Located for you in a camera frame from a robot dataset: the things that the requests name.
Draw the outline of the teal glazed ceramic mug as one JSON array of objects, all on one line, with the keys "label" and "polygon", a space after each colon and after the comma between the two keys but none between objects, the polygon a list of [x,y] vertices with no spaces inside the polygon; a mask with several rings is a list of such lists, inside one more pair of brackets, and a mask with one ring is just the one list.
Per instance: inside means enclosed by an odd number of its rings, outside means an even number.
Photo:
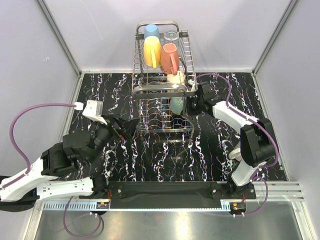
[{"label": "teal glazed ceramic mug", "polygon": [[172,97],[169,101],[169,109],[175,115],[183,115],[185,99],[183,97]]}]

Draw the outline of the green interior white mug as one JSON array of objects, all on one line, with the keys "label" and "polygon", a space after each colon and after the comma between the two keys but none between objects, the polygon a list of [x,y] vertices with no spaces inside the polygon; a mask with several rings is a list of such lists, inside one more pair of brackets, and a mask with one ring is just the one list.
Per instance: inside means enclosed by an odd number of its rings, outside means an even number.
[{"label": "green interior white mug", "polygon": [[172,84],[184,84],[186,79],[186,75],[182,71],[178,71],[176,75],[167,74],[166,81]]}]

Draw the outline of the pink handled white mug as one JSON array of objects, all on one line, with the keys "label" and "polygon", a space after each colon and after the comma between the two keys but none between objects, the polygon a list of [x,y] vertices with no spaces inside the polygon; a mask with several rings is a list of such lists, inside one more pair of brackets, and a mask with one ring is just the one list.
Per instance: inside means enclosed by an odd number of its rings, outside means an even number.
[{"label": "pink handled white mug", "polygon": [[174,43],[167,43],[162,47],[160,68],[165,74],[176,76],[179,71],[178,48]]}]

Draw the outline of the orange interior white mug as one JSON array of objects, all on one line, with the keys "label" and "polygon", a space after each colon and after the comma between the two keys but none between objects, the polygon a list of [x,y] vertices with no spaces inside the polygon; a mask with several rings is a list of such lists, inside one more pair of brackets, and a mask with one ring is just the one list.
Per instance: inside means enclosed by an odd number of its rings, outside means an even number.
[{"label": "orange interior white mug", "polygon": [[228,157],[230,160],[236,160],[240,162],[242,160],[241,149],[235,148],[229,153]]}]

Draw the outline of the pale yellow mug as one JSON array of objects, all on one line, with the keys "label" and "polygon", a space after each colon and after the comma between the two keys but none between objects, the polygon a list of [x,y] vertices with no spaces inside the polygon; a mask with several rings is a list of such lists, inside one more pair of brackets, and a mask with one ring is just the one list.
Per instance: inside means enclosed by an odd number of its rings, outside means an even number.
[{"label": "pale yellow mug", "polygon": [[156,36],[148,36],[144,40],[143,55],[144,62],[147,66],[156,69],[160,65],[162,53],[161,42]]}]

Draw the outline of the clear glass tumbler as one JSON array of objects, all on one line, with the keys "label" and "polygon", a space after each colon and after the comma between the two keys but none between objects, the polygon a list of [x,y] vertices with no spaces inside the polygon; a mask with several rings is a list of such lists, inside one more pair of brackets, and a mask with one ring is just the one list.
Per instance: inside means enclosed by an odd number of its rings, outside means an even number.
[{"label": "clear glass tumbler", "polygon": [[174,30],[170,30],[164,33],[163,35],[163,42],[164,44],[175,44],[176,47],[179,46],[179,33],[177,31]]}]

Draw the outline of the light blue plastic cup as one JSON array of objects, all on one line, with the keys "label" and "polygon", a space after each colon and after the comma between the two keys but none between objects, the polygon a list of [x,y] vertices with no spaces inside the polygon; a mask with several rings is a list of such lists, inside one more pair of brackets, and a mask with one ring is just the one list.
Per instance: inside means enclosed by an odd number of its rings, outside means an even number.
[{"label": "light blue plastic cup", "polygon": [[160,32],[158,26],[155,24],[148,24],[144,29],[144,39],[148,37],[157,37],[159,40],[161,39]]}]

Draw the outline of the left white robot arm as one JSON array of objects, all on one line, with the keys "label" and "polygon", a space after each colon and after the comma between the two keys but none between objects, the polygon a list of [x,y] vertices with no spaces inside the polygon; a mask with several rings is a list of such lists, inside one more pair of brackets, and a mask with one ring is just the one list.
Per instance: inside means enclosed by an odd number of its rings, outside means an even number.
[{"label": "left white robot arm", "polygon": [[77,128],[64,135],[62,142],[45,150],[30,166],[28,173],[0,178],[0,209],[5,212],[23,212],[35,204],[63,197],[101,199],[108,192],[108,178],[93,173],[79,180],[59,180],[78,172],[79,166],[88,166],[113,141],[132,140],[139,120],[125,120],[108,115],[104,123],[92,122],[89,129]]}]

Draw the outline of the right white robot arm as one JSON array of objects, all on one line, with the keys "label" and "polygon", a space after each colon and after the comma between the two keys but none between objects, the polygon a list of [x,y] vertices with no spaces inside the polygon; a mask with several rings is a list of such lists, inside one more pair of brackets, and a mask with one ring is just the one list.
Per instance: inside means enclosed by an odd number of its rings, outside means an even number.
[{"label": "right white robot arm", "polygon": [[223,121],[240,134],[239,149],[242,160],[228,177],[222,190],[233,199],[239,198],[253,180],[253,175],[273,158],[279,157],[271,121],[258,119],[238,110],[227,100],[215,95],[208,82],[200,83],[196,96],[187,99],[190,115],[206,113]]}]

